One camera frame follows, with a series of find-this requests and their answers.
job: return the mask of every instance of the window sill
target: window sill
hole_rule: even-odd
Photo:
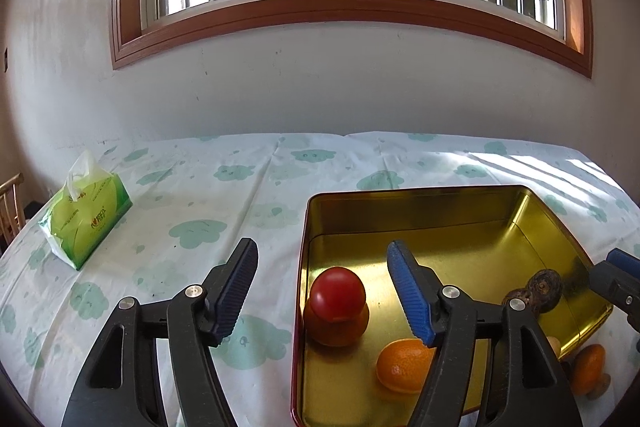
[[[477,4],[477,0],[462,0]],[[111,0],[110,36],[113,68],[199,39],[242,30],[315,22],[387,22],[430,26],[475,35],[548,58],[591,78],[593,35],[590,0],[564,0],[566,40],[517,20],[443,0],[230,0],[207,3],[168,16],[142,29],[140,0]]]

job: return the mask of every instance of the rectangular gold tray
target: rectangular gold tray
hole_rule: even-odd
[[[406,425],[418,395],[380,385],[375,367],[386,344],[413,335],[386,269],[386,247],[402,239],[443,284],[499,304],[538,270],[560,273],[563,296],[540,315],[561,356],[583,343],[612,306],[588,288],[593,263],[553,212],[527,187],[411,188],[318,194],[308,202],[300,256],[291,412],[300,427]],[[369,326],[354,346],[308,341],[302,310],[315,277],[344,266],[362,279]],[[465,410],[481,400],[488,341],[478,341]]]

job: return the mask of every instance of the chair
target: chair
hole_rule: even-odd
[[[0,237],[4,237],[7,245],[15,239],[25,224],[19,186],[23,181],[24,176],[20,172],[0,185]]]

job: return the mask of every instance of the screw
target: screw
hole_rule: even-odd
[[[520,299],[511,299],[509,301],[509,306],[511,306],[511,308],[513,310],[516,310],[517,312],[521,312],[525,308],[524,302]]]
[[[118,308],[121,310],[128,310],[129,308],[133,308],[133,305],[136,303],[133,297],[125,297],[124,299],[120,299],[118,303]]]
[[[460,290],[455,286],[444,286],[444,288],[442,289],[442,294],[445,297],[449,297],[449,299],[455,299],[457,297],[460,297]]]
[[[189,286],[185,291],[184,294],[187,295],[188,297],[191,297],[192,299],[194,297],[200,297],[202,295],[202,286],[199,286],[197,284],[194,284],[192,286]]]

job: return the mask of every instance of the red tomato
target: red tomato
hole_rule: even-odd
[[[327,322],[354,319],[364,308],[366,299],[360,278],[341,266],[323,271],[314,280],[309,292],[311,308]]]

